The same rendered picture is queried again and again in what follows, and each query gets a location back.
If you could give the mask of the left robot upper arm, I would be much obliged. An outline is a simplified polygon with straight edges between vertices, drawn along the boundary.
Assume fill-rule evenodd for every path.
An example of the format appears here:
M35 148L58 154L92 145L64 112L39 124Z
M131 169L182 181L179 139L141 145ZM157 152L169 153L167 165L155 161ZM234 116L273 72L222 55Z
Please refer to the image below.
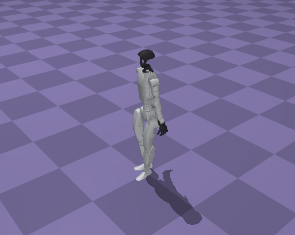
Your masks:
M149 86L151 87L151 91L152 91L152 96L154 97L152 100L151 100L151 105L155 107L155 102L157 100L160 101L160 97L159 97L159 80L157 77L155 77L154 75L152 76L149 76L148 77L149 81Z

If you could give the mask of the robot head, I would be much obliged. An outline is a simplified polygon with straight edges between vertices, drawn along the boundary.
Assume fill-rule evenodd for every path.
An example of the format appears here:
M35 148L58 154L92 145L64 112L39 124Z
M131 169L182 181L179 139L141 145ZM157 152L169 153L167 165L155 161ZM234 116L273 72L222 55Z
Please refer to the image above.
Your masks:
M151 68L151 66L149 64L147 64L147 60L149 59L153 59L155 57L154 53L149 50L149 49L145 49L145 50L142 50L138 53L138 55L140 56L140 66L142 68L144 68L142 70L142 72L146 73L146 72L154 72ZM144 63L142 63L142 60L144 61ZM149 71L146 71L146 70L149 70Z

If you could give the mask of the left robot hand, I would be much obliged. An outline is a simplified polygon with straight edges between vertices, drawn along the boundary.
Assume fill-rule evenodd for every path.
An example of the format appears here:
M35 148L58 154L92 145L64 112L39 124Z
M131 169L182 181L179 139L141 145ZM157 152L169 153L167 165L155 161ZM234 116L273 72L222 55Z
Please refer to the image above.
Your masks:
M163 124L160 124L160 121L158 120L158 124L159 124L160 127L159 127L159 131L158 131L157 135L160 132L161 132L161 135L160 136L166 134L166 132L168 132L168 129L167 129L167 126L165 125L165 122Z

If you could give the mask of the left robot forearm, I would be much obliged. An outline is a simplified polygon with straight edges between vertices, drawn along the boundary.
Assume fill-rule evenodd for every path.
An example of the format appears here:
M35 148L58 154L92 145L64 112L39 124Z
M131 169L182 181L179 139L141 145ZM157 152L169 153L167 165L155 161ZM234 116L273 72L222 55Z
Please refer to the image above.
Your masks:
M164 123L163 115L162 115L162 106L159 100L155 102L155 113L156 113L156 119L160 121L160 124Z

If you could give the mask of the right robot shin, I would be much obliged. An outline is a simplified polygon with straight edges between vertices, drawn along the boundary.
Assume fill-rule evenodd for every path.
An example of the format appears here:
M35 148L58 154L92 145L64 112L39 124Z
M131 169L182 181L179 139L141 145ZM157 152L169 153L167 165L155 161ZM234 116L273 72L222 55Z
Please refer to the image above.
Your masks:
M139 145L140 153L141 153L142 158L143 158L143 154L144 154L144 146L143 146L142 144L140 144L139 142L138 142L138 145Z

